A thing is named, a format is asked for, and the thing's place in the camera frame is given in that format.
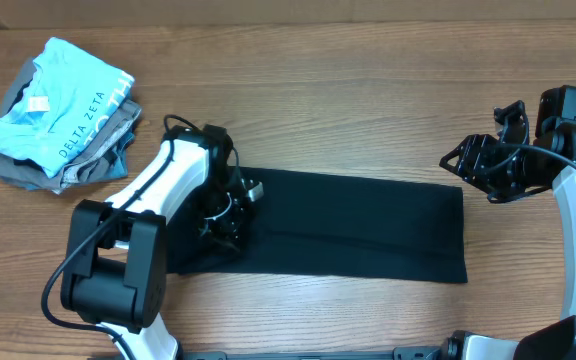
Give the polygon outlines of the black t-shirt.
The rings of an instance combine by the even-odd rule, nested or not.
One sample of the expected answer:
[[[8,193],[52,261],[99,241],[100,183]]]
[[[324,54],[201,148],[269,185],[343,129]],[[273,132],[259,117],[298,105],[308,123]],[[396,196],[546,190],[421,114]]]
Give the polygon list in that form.
[[[196,198],[169,223],[167,270],[468,280],[463,192],[436,184],[244,168],[264,188],[235,249],[199,235]]]

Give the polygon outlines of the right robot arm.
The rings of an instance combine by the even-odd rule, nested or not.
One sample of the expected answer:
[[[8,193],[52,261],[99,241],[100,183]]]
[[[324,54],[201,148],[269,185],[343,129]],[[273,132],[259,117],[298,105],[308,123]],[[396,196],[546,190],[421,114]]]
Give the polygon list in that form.
[[[558,322],[519,341],[456,331],[435,359],[576,359],[576,87],[542,93],[537,122],[529,123],[518,100],[493,111],[496,132],[467,136],[439,165],[509,203],[552,191],[563,232],[565,294]]]

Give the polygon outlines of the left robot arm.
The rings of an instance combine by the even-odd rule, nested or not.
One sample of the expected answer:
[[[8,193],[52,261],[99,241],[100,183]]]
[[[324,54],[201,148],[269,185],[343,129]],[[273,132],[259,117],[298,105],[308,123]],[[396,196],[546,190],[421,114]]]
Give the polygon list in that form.
[[[121,192],[73,211],[66,255],[50,278],[79,328],[106,334],[122,359],[180,359],[181,343],[160,309],[167,285],[168,224],[183,209],[193,262],[244,250],[258,181],[228,164],[237,151],[226,129],[187,121],[167,127],[159,153]]]

